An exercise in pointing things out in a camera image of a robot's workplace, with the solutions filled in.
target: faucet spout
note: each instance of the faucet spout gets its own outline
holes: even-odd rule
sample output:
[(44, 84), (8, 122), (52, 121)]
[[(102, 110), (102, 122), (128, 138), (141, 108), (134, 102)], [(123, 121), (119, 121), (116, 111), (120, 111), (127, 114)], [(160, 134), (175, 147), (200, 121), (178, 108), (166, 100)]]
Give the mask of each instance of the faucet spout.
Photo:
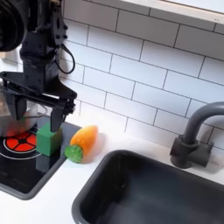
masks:
[(198, 109), (192, 115), (186, 126), (185, 134), (183, 135), (183, 142), (186, 144), (195, 144), (201, 124), (207, 118), (212, 116), (224, 116), (224, 101), (210, 103)]
[(199, 144), (196, 137), (201, 124), (212, 116), (224, 116), (224, 101), (207, 104), (192, 115), (185, 134), (176, 138), (171, 148), (171, 162), (175, 166), (181, 169), (191, 167), (191, 163), (207, 166), (213, 144), (205, 147)]

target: sink basin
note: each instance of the sink basin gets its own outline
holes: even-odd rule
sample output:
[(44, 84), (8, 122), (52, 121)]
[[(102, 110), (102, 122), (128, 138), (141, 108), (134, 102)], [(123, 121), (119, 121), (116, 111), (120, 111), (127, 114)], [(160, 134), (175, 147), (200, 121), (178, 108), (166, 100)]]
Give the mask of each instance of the sink basin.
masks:
[(224, 186), (118, 150), (99, 164), (72, 213), (77, 224), (223, 224)]

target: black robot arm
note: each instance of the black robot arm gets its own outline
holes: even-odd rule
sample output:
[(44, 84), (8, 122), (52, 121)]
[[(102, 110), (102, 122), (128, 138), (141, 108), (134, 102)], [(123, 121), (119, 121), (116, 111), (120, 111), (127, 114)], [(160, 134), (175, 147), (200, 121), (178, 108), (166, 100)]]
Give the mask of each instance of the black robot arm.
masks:
[[(0, 73), (11, 116), (20, 120), (27, 100), (45, 105), (52, 108), (51, 130), (55, 132), (67, 115), (74, 112), (77, 97), (59, 78), (60, 48), (69, 53), (63, 45), (67, 26), (61, 13), (61, 1), (0, 0), (0, 11), (0, 51), (13, 50), (22, 43), (20, 57), (24, 62), (23, 73)], [(10, 24), (5, 29), (3, 18), (7, 17)], [(9, 26), (16, 31), (9, 34)]]

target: green block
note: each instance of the green block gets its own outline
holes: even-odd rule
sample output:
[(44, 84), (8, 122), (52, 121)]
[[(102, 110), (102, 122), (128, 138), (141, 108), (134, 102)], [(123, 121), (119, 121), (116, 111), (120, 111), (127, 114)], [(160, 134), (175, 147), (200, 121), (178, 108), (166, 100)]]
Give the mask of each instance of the green block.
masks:
[(50, 123), (47, 123), (37, 132), (37, 152), (50, 157), (60, 149), (62, 139), (62, 128), (53, 133)]

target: pot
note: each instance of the pot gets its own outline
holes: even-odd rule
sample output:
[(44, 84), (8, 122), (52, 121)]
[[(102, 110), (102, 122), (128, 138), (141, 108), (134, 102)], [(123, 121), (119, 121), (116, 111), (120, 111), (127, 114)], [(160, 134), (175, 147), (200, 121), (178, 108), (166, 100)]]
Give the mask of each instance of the pot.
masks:
[(4, 99), (4, 93), (0, 89), (0, 137), (13, 137), (31, 129), (37, 122), (38, 114), (38, 104), (28, 101), (24, 117), (20, 121), (14, 120)]

